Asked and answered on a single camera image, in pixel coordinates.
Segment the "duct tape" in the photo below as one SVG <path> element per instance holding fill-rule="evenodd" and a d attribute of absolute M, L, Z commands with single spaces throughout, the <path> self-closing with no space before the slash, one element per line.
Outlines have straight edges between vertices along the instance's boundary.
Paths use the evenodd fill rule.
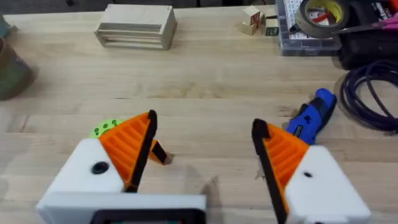
<path fill-rule="evenodd" d="M 329 24 L 313 22 L 309 13 L 313 9 L 324 8 L 330 12 Z M 349 20 L 349 7 L 344 0 L 303 0 L 295 13 L 300 30 L 311 37 L 330 38 L 332 33 L 344 29 Z"/>

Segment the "label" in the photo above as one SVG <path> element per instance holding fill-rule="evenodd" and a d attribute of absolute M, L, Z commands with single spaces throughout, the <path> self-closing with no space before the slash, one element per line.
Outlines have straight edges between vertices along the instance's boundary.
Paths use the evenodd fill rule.
<path fill-rule="evenodd" d="M 394 8 L 392 7 L 391 3 L 388 1 L 381 1 L 381 2 L 376 1 L 372 2 L 371 5 L 379 21 L 392 18 L 395 13 Z"/>
<path fill-rule="evenodd" d="M 297 126 L 296 130 L 294 130 L 293 135 L 300 138 L 301 132 L 303 131 L 303 126 L 300 124 Z"/>
<path fill-rule="evenodd" d="M 267 27 L 266 35 L 278 35 L 279 27 Z"/>

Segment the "green object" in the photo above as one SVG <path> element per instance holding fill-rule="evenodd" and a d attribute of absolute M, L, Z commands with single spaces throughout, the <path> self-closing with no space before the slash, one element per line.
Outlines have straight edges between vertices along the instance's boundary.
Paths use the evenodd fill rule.
<path fill-rule="evenodd" d="M 100 125 L 97 125 L 91 133 L 90 138 L 98 138 L 106 131 L 116 127 L 118 124 L 121 124 L 123 121 L 119 119 L 107 119 L 103 121 Z"/>

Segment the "small box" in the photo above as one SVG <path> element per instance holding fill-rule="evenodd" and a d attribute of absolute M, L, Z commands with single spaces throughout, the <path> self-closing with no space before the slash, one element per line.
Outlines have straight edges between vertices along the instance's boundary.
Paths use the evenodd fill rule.
<path fill-rule="evenodd" d="M 254 6 L 249 6 L 242 11 L 241 22 L 247 25 L 258 24 L 260 20 L 260 10 Z"/>
<path fill-rule="evenodd" d="M 244 34 L 253 35 L 257 30 L 257 24 L 247 25 L 244 22 L 236 24 L 236 27 Z"/>
<path fill-rule="evenodd" d="M 104 47 L 168 50 L 176 27 L 172 6 L 109 4 L 95 35 Z"/>
<path fill-rule="evenodd" d="M 278 35 L 279 26 L 277 19 L 266 19 L 266 31 L 265 35 Z"/>

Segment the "black cable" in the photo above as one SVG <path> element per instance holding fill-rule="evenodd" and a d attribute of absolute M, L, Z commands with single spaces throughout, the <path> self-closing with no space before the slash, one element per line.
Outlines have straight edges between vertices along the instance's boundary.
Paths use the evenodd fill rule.
<path fill-rule="evenodd" d="M 349 114 L 365 124 L 390 134 L 398 134 L 398 118 L 395 118 L 381 102 L 374 91 L 372 80 L 389 82 L 398 87 L 398 63 L 380 60 L 350 71 L 341 84 L 341 104 Z M 386 115 L 367 107 L 356 94 L 358 87 L 365 82 L 374 100 Z"/>

